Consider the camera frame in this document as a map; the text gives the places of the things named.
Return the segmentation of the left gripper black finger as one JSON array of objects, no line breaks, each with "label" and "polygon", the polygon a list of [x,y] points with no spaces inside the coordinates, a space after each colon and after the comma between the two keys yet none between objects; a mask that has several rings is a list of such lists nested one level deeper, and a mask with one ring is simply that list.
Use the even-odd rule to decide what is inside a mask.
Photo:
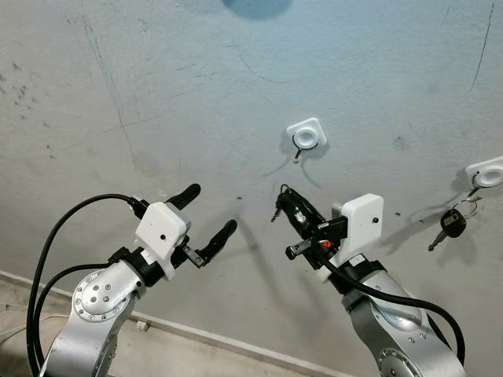
[{"label": "left gripper black finger", "polygon": [[200,192],[201,186],[199,184],[191,184],[186,188],[186,190],[164,200],[164,202],[166,204],[171,204],[173,208],[176,208],[177,210],[182,210],[186,208],[187,205],[190,205],[191,202],[198,197]]},{"label": "left gripper black finger", "polygon": [[201,265],[207,265],[212,259],[219,254],[220,251],[226,246],[226,242],[237,230],[237,220],[230,219],[222,230],[218,231],[211,241],[205,245],[204,248],[198,251],[198,256],[201,260]]}]

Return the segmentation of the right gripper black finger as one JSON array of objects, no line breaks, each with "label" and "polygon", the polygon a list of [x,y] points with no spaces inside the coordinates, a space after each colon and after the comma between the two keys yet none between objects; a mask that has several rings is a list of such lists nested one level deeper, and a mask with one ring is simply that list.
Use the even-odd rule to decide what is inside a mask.
[{"label": "right gripper black finger", "polygon": [[279,209],[299,236],[313,236],[322,222],[322,215],[299,192],[281,192]]},{"label": "right gripper black finger", "polygon": [[284,215],[294,227],[317,227],[325,222],[315,206],[292,187],[284,187]]}]

